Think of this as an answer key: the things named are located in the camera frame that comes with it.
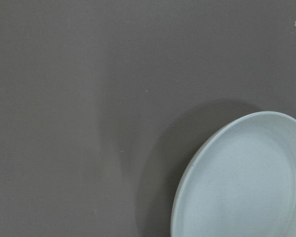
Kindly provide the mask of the round beige plate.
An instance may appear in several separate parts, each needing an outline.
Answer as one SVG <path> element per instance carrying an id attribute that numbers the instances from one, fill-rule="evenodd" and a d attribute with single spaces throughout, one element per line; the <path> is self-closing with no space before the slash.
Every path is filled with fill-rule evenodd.
<path id="1" fill-rule="evenodd" d="M 196 152 L 179 182 L 173 237 L 296 237 L 296 119 L 238 118 Z"/>

